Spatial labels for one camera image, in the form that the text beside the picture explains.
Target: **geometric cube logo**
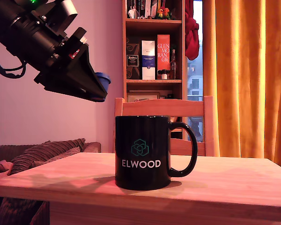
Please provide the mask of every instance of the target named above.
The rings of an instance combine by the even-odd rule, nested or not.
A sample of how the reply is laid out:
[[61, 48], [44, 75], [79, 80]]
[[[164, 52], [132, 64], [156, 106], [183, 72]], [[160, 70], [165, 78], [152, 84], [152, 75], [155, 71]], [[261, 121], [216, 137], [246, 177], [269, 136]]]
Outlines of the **geometric cube logo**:
[[131, 153], [135, 156], [145, 156], [149, 153], [149, 146], [146, 145], [144, 140], [139, 139], [131, 146]]

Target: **table surface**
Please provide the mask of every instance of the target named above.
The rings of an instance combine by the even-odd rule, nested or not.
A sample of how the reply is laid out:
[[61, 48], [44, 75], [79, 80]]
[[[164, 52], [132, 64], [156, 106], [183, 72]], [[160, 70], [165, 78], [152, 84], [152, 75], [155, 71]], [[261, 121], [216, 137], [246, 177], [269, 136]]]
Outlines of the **table surface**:
[[[189, 160], [171, 156], [176, 169]], [[79, 153], [1, 179], [0, 196], [152, 210], [182, 210], [190, 202], [281, 209], [281, 167], [268, 159], [198, 157], [188, 176], [152, 191], [117, 187], [114, 171], [114, 154]]]

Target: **wooden chair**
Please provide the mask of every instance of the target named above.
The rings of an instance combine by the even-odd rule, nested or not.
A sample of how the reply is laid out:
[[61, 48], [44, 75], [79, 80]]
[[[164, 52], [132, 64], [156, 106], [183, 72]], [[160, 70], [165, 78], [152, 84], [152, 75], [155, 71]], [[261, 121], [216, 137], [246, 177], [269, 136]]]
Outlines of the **wooden chair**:
[[[203, 102], [178, 99], [156, 99], [126, 103], [123, 98], [116, 98], [115, 116], [133, 115], [167, 115], [172, 117], [203, 116], [204, 142], [198, 142], [198, 155], [215, 156], [212, 96], [205, 96]], [[190, 148], [190, 141], [171, 138], [170, 150], [172, 155], [190, 155]]]

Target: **black cable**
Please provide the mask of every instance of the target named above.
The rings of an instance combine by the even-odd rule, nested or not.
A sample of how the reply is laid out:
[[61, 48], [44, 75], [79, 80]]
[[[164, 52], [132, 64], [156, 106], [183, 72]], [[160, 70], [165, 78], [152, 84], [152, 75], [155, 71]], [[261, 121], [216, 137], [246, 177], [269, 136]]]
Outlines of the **black cable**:
[[[13, 68], [13, 69], [4, 69], [2, 68], [2, 66], [0, 65], [0, 74], [6, 78], [10, 78], [10, 79], [19, 79], [21, 77], [24, 76], [25, 72], [26, 72], [26, 62], [24, 60], [21, 60], [19, 59], [20, 62], [22, 63], [21, 66], [17, 67], [17, 68]], [[16, 70], [19, 70], [19, 69], [23, 69], [21, 74], [20, 75], [15, 75], [15, 74], [12, 74], [12, 73], [6, 73], [6, 72], [11, 72], [11, 71], [16, 71]]]

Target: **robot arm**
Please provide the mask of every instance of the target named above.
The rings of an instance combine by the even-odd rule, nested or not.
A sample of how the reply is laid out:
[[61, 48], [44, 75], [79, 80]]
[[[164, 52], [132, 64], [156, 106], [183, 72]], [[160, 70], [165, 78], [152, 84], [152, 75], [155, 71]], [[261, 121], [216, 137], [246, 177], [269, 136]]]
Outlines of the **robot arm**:
[[71, 0], [0, 0], [0, 42], [22, 62], [40, 71], [34, 79], [45, 90], [103, 102], [110, 79], [95, 73], [89, 62], [86, 30], [70, 37], [64, 32], [77, 16]]

